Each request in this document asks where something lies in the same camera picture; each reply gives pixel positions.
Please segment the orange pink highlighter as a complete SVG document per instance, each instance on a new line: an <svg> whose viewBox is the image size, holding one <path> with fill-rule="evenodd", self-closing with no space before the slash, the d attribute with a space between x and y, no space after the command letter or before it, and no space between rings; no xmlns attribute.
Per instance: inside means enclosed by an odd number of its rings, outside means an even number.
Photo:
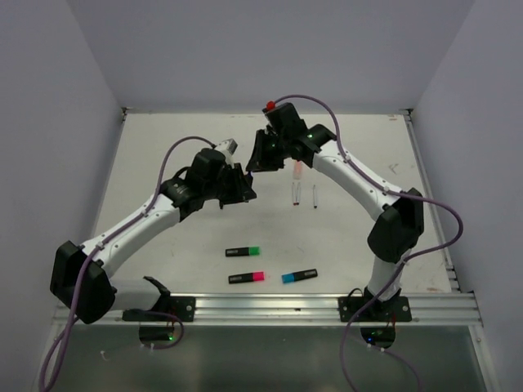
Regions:
<svg viewBox="0 0 523 392"><path fill-rule="evenodd" d="M295 161L293 164L293 179L300 180L302 178L302 162Z"/></svg>

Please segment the red pen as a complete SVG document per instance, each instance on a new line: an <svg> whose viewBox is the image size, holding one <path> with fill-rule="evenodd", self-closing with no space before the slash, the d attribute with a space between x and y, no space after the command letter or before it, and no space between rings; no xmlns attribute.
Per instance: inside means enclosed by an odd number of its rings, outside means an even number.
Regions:
<svg viewBox="0 0 523 392"><path fill-rule="evenodd" d="M293 200L293 206L297 206L298 205L298 202L297 202L297 186L296 186L296 184L294 182L292 183L292 200Z"/></svg>

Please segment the green black highlighter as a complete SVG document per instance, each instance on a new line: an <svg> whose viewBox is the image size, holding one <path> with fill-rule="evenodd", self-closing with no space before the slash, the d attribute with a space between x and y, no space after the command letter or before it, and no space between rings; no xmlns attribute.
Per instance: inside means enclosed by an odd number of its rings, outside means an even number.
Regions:
<svg viewBox="0 0 523 392"><path fill-rule="evenodd" d="M259 256L260 254L259 247L234 247L225 250L226 257Z"/></svg>

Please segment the pink black highlighter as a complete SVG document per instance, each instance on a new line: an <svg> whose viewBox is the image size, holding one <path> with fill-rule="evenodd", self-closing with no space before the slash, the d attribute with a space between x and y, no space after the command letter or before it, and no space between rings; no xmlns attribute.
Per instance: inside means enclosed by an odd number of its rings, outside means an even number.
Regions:
<svg viewBox="0 0 523 392"><path fill-rule="evenodd" d="M234 274L228 277L229 284L254 283L265 280L265 273L262 271L250 272L244 274Z"/></svg>

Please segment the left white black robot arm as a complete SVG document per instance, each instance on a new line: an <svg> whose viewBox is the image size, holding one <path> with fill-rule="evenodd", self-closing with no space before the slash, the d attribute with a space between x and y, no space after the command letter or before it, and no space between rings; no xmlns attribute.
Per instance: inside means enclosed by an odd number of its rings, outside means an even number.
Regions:
<svg viewBox="0 0 523 392"><path fill-rule="evenodd" d="M135 252L208 200L227 205L256 198L252 177L233 159L235 149L232 139L202 149L184 177L164 181L118 225L80 245L62 244L56 251L51 292L85 324L111 310L142 311L151 320L164 319L174 306L171 292L159 280L145 276L133 285L118 285L113 277Z"/></svg>

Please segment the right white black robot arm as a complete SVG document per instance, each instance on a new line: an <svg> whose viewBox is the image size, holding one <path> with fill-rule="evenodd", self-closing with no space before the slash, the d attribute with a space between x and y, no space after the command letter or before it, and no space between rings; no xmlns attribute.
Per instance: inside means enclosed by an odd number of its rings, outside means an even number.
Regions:
<svg viewBox="0 0 523 392"><path fill-rule="evenodd" d="M398 265L424 231L421 194L415 188L404 192L357 160L343 147L338 129L308 127L292 103L270 101L262 112L268 124L256 133L248 171L276 172L291 158L333 180L362 206L374 222L367 238L374 263L364 311L383 320L400 292Z"/></svg>

